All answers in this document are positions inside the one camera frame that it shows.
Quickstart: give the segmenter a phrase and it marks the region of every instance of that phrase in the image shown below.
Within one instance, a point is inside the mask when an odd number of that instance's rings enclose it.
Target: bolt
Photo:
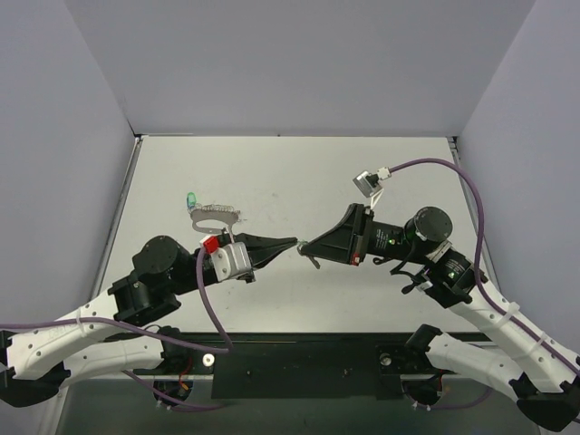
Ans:
[[[214,355],[212,355],[211,353],[206,353],[205,355],[203,355],[203,365],[205,365],[206,367],[211,367],[212,365],[214,365],[214,362],[216,360],[216,357]]]
[[[392,363],[391,356],[388,353],[381,353],[381,356],[379,357],[379,361],[381,362],[381,365],[383,365],[385,367],[391,365],[391,363]]]

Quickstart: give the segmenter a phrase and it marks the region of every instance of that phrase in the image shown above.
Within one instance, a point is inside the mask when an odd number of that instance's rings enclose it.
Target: gray floor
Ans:
[[[484,391],[450,380],[446,404],[473,401]],[[208,383],[198,382],[199,397]],[[223,410],[177,414],[155,410],[150,392],[131,380],[92,380],[71,388],[58,435],[152,434],[538,434],[516,405],[499,393],[466,411],[413,411],[411,401],[245,400]]]

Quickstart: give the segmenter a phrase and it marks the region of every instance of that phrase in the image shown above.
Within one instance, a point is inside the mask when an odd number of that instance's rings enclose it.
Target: green object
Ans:
[[[188,210],[191,211],[191,209],[193,209],[197,203],[198,203],[198,201],[196,200],[196,194],[193,192],[189,192],[188,193]]]

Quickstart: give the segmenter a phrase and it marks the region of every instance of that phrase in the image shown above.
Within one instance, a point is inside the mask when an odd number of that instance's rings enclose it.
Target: screw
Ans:
[[[211,353],[206,353],[205,355],[203,355],[203,365],[205,365],[206,367],[211,367],[212,365],[214,365],[214,362],[216,360],[216,357],[214,355],[212,355]]]
[[[391,365],[391,363],[392,363],[391,356],[388,353],[381,353],[381,356],[379,357],[379,361],[381,362],[381,365],[383,365],[385,367]]]

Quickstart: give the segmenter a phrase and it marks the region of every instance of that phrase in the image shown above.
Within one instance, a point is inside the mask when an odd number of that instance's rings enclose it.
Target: gray wall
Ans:
[[[534,0],[66,0],[138,133],[459,134]]]
[[[577,351],[579,22],[577,0],[538,1],[459,142],[502,290]]]
[[[61,0],[0,7],[0,323],[52,320],[89,296],[132,134]],[[42,406],[0,404],[0,432]]]

